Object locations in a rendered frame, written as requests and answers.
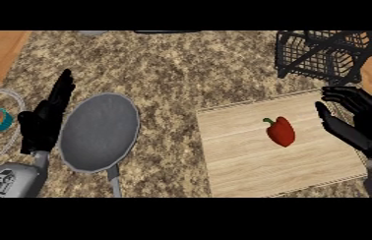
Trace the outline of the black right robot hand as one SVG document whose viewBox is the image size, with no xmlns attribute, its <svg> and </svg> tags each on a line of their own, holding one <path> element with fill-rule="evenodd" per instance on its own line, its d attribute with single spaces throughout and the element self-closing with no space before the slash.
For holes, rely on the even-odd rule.
<svg viewBox="0 0 372 240">
<path fill-rule="evenodd" d="M 339 104 L 344 118 L 330 114 L 324 101 Z M 355 87 L 323 87 L 316 110 L 324 130 L 372 159 L 372 95 Z"/>
</svg>

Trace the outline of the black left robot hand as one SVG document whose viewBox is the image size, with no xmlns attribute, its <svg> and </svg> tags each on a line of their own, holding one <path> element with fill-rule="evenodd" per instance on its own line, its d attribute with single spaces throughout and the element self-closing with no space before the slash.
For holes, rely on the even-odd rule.
<svg viewBox="0 0 372 240">
<path fill-rule="evenodd" d="M 34 111 L 22 111 L 17 114 L 22 134 L 20 153 L 32 154 L 38 150 L 51 151 L 74 89 L 71 70 L 65 69 L 54 82 L 47 99 L 40 102 Z"/>
</svg>

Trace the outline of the red bell pepper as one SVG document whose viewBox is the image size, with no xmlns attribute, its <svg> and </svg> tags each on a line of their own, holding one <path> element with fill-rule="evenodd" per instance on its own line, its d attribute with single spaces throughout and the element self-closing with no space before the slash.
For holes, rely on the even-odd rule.
<svg viewBox="0 0 372 240">
<path fill-rule="evenodd" d="M 262 121 L 270 124 L 265 129 L 270 140 L 282 147 L 288 147 L 295 142 L 295 130 L 288 119 L 282 116 L 271 120 L 264 118 Z"/>
</svg>

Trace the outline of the pale wooden tray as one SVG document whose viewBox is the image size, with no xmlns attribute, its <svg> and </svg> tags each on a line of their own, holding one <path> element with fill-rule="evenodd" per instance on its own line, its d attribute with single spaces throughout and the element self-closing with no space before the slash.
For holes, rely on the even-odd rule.
<svg viewBox="0 0 372 240">
<path fill-rule="evenodd" d="M 320 98 L 320 90 L 304 90 L 196 112 L 215 197 L 274 197 L 367 175 L 364 156 L 323 128 Z M 265 133 L 262 120 L 279 116 L 295 130 L 288 147 Z"/>
</svg>

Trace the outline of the clear glass bowl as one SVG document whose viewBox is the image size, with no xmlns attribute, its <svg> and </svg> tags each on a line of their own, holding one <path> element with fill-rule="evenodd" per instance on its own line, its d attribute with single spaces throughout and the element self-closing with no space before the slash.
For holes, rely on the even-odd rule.
<svg viewBox="0 0 372 240">
<path fill-rule="evenodd" d="M 14 98 L 14 100 L 17 102 L 17 105 L 19 105 L 19 111 L 25 111 L 26 110 L 26 105 L 25 105 L 25 101 L 23 101 L 22 97 L 19 96 L 19 94 L 13 90 L 9 90 L 9 89 L 0 89 L 0 93 L 4 93 L 7 96 L 12 96 Z M 6 144 L 4 148 L 0 150 L 0 155 L 3 155 L 7 152 L 9 148 L 14 144 L 17 136 L 20 134 L 20 126 L 16 124 L 16 117 L 13 115 L 12 115 L 12 117 L 13 117 L 12 126 L 16 127 L 16 130 L 14 130 L 14 133 L 13 133 L 13 135 L 10 137 L 9 143 Z"/>
</svg>

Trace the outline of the teal and orange item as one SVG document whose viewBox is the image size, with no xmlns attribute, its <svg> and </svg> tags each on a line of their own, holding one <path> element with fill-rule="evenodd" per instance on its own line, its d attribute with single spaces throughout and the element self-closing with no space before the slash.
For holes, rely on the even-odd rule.
<svg viewBox="0 0 372 240">
<path fill-rule="evenodd" d="M 6 131 L 13 123 L 13 117 L 4 108 L 0 108 L 0 132 Z"/>
</svg>

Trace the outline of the grey frying pan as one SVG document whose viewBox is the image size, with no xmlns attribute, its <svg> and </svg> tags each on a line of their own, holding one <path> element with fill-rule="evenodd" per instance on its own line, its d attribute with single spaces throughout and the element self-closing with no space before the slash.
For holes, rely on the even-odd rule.
<svg viewBox="0 0 372 240">
<path fill-rule="evenodd" d="M 75 172 L 107 172 L 113 197 L 122 196 L 119 162 L 140 132 L 140 114 L 119 93 L 103 92 L 79 102 L 62 124 L 57 148 L 63 163 Z"/>
</svg>

